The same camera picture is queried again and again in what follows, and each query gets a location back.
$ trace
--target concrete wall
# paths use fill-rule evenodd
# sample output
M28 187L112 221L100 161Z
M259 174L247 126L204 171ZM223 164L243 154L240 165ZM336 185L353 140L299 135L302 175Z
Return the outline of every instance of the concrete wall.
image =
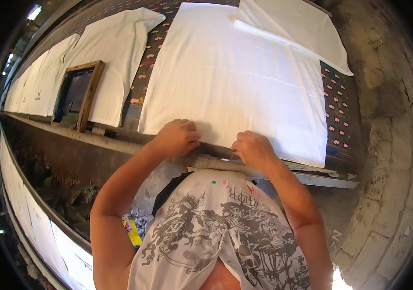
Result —
M354 289L385 289L413 249L413 50L377 1L340 1L331 13L369 140L362 195L332 261Z

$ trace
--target white t-shirt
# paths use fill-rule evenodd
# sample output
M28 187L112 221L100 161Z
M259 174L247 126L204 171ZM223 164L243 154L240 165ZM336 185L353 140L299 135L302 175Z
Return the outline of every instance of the white t-shirt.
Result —
M244 175L199 170L147 226L128 289L199 289L220 258L241 289L310 289L303 252L278 205Z

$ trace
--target person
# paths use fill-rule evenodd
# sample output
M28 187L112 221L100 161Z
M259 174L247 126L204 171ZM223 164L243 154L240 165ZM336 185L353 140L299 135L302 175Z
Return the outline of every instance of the person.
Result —
M268 139L250 131L239 132L231 149L268 177L287 219L244 175L198 170L159 208L135 252L122 216L150 172L199 139L194 122L169 122L101 188L90 213L96 288L331 289L332 263L312 196Z

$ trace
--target hand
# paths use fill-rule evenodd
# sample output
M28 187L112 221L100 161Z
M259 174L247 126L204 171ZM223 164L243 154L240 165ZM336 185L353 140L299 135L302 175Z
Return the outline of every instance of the hand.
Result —
M246 166L268 175L273 164L282 162L274 153L268 138L250 131L238 132L231 146Z
M200 133L193 121L176 119L158 132L150 142L163 159L183 156L200 146Z

